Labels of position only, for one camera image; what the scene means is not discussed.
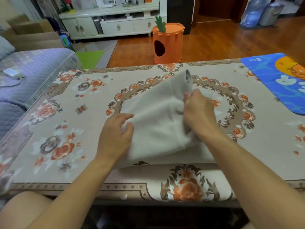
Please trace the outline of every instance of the hand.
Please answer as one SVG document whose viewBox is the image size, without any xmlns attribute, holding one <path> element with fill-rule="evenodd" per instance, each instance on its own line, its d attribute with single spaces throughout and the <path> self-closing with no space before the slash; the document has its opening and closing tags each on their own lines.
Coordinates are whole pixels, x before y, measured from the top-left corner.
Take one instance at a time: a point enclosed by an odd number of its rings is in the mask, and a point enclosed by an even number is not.
<svg viewBox="0 0 305 229">
<path fill-rule="evenodd" d="M 131 122 L 126 125 L 126 130 L 123 133 L 122 125 L 133 114 L 116 114 L 108 118 L 101 131 L 98 141 L 95 160 L 107 161 L 113 165 L 126 154 L 132 142 L 134 126 Z"/>
<path fill-rule="evenodd" d="M 201 94 L 199 89 L 195 89 L 192 95 L 185 92 L 184 103 L 183 120 L 200 139 L 220 131 L 217 126 L 214 105 L 210 98 Z"/>
</svg>

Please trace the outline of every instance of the green mat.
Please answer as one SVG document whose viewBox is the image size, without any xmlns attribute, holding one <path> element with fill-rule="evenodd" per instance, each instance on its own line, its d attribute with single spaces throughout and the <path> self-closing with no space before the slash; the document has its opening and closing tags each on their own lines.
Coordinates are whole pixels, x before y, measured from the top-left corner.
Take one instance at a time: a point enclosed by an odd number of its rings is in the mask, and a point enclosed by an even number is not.
<svg viewBox="0 0 305 229">
<path fill-rule="evenodd" d="M 104 51 L 76 52 L 76 55 L 83 65 L 83 69 L 95 69 Z"/>
</svg>

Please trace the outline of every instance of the blue placemat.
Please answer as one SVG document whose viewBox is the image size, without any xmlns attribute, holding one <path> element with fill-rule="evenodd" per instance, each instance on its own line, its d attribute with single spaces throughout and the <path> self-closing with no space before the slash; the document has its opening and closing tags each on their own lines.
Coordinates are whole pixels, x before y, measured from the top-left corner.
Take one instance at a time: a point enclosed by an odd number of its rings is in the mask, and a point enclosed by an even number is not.
<svg viewBox="0 0 305 229">
<path fill-rule="evenodd" d="M 283 53 L 241 61 L 290 111 L 305 114 L 305 68 Z"/>
</svg>

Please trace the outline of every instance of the coffee table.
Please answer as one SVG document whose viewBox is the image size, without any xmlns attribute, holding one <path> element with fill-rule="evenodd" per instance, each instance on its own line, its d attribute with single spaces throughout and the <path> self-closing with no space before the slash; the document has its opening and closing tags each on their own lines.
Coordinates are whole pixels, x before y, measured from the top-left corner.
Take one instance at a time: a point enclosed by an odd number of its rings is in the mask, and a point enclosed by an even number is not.
<svg viewBox="0 0 305 229">
<path fill-rule="evenodd" d="M 304 191 L 304 116 L 289 111 L 239 59 L 60 73 L 0 142 L 0 188 L 59 195 L 94 158 L 104 122 L 123 101 L 182 69 L 195 87 L 218 93 L 212 101 L 219 127 Z M 113 170 L 97 198 L 137 204 L 236 199 L 214 161 L 190 150 Z M 197 185 L 180 182 L 190 178 Z"/>
</svg>

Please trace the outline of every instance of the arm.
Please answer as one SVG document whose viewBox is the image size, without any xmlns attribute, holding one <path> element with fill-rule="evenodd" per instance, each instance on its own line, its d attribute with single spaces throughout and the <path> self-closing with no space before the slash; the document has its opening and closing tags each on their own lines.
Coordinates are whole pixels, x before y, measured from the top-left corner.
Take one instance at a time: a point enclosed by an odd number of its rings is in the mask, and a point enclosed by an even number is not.
<svg viewBox="0 0 305 229">
<path fill-rule="evenodd" d="M 101 132 L 96 157 L 27 229 L 81 228 L 102 184 L 130 147 L 134 127 L 123 123 L 133 114 L 110 117 Z"/>
<path fill-rule="evenodd" d="M 217 127 L 214 106 L 198 89 L 185 93 L 184 121 L 208 146 L 255 228 L 305 228 L 305 199 Z"/>
</svg>

